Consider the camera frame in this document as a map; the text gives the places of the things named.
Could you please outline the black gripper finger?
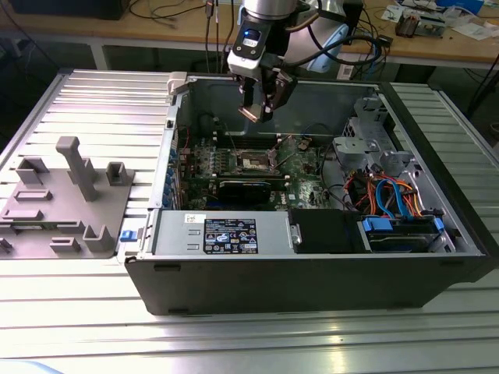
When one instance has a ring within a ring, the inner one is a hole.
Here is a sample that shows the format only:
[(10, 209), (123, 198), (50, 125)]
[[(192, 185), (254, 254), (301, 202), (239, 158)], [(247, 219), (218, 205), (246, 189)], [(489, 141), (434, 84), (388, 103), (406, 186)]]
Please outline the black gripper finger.
[(287, 104), (297, 79), (284, 69), (261, 69), (260, 74), (260, 121), (268, 122), (277, 109)]
[(253, 110), (255, 80), (253, 78), (238, 76), (237, 81), (239, 83), (239, 92), (242, 95), (242, 103), (239, 105), (239, 111), (250, 112)]

